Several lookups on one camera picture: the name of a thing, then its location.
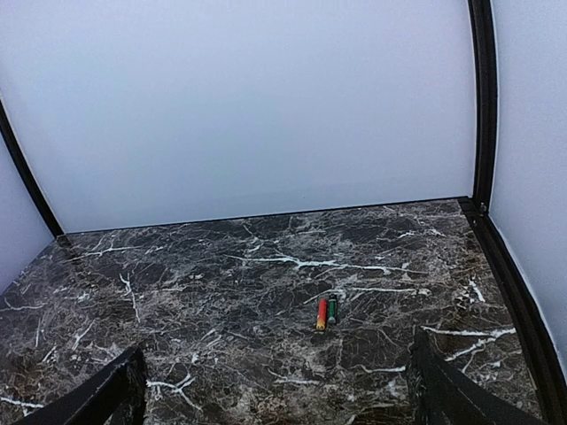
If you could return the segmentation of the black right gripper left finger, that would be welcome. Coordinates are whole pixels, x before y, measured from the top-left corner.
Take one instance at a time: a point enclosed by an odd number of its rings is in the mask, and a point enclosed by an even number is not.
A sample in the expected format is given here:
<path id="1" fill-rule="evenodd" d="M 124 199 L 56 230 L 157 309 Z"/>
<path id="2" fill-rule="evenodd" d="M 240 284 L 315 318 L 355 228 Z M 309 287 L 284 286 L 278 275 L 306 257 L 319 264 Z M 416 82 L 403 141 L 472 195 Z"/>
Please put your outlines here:
<path id="1" fill-rule="evenodd" d="M 18 424 L 142 424 L 147 366 L 133 345 L 89 380 Z"/>

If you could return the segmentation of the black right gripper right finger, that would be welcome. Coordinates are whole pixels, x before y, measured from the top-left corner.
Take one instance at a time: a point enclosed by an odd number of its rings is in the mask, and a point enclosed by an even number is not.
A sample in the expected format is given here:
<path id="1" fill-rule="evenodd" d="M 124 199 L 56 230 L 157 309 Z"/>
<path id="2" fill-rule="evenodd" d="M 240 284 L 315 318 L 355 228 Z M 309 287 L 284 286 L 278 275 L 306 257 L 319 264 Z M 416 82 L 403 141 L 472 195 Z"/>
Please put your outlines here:
<path id="1" fill-rule="evenodd" d="M 409 348 L 407 384 L 415 424 L 541 424 L 543 421 L 482 389 L 443 360 L 417 329 Z"/>

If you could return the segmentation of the green AA battery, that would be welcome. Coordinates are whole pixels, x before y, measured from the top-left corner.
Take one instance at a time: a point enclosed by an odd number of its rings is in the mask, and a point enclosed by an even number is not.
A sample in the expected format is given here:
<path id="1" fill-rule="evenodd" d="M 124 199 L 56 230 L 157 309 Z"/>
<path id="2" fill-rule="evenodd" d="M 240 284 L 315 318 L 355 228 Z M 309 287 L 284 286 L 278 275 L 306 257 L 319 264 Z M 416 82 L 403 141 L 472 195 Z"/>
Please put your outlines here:
<path id="1" fill-rule="evenodd" d="M 327 324 L 329 326 L 336 324 L 337 317 L 338 317 L 338 297 L 336 294 L 332 294 L 328 299 Z"/>

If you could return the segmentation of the red yellow AA battery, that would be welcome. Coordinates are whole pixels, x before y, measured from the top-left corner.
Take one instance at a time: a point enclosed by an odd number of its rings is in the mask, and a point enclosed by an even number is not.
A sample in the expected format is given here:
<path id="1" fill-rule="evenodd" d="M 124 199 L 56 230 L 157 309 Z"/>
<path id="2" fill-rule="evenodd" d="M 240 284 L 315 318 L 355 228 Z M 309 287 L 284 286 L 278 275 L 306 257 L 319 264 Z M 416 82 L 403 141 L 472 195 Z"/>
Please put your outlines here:
<path id="1" fill-rule="evenodd" d="M 328 312 L 328 300 L 322 298 L 318 302 L 317 318 L 315 323 L 315 328 L 318 331 L 324 331 L 327 327 L 327 312 Z"/>

